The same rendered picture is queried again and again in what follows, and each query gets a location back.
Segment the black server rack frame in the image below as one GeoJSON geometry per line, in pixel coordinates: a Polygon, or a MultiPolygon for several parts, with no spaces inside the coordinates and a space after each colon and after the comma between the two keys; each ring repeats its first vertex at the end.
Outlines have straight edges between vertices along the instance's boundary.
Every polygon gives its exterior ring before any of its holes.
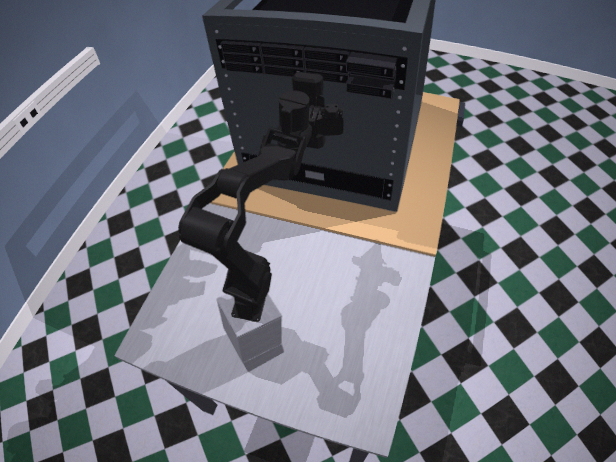
{"type": "Polygon", "coordinates": [[[324,105],[343,109],[343,133],[325,136],[322,148],[306,147],[292,179],[265,184],[397,212],[435,0],[262,0],[252,10],[235,10],[242,1],[220,0],[202,15],[237,164],[258,156],[268,128],[279,126],[279,97],[293,85],[292,77],[226,71],[223,40],[397,57],[392,99],[346,93],[346,84],[323,81],[324,105]]]}

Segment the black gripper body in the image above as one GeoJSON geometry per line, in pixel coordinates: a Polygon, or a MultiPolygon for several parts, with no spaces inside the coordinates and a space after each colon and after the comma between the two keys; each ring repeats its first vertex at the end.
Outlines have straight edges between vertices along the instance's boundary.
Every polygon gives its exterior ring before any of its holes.
{"type": "Polygon", "coordinates": [[[325,136],[318,135],[316,139],[314,139],[315,126],[313,126],[313,109],[314,106],[318,105],[318,99],[316,104],[317,96],[320,96],[323,93],[323,76],[321,74],[313,74],[313,73],[304,73],[304,72],[296,72],[292,77],[292,85],[293,90],[304,92],[309,96],[309,128],[311,130],[312,136],[309,141],[307,147],[319,149],[322,148],[325,144],[325,136]],[[312,97],[313,96],[313,97],[312,97]]]}

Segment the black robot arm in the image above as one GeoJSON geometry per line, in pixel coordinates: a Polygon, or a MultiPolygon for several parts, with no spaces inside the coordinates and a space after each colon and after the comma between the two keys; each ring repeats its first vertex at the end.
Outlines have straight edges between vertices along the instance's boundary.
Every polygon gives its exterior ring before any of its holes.
{"type": "MultiPolygon", "coordinates": [[[[343,109],[337,104],[326,104],[324,109],[314,106],[312,119],[314,139],[318,134],[343,133],[343,109]]],[[[222,291],[235,296],[232,317],[259,322],[272,278],[270,262],[244,250],[237,242],[246,225],[245,202],[250,192],[266,183],[290,180],[297,175],[312,136],[308,126],[309,96],[301,91],[280,95],[279,126],[268,128],[258,157],[220,169],[212,183],[192,197],[179,222],[182,243],[222,257],[214,256],[228,268],[222,291]],[[271,140],[279,141],[278,145],[271,140]],[[238,197],[238,214],[234,221],[202,209],[221,194],[238,197]]]]}

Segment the tan flat board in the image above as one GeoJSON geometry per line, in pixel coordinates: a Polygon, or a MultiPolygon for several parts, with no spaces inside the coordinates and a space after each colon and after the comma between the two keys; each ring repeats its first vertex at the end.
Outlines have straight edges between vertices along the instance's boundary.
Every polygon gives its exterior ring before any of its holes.
{"type": "Polygon", "coordinates": [[[435,257],[459,101],[423,92],[398,212],[267,185],[246,212],[435,257]]]}

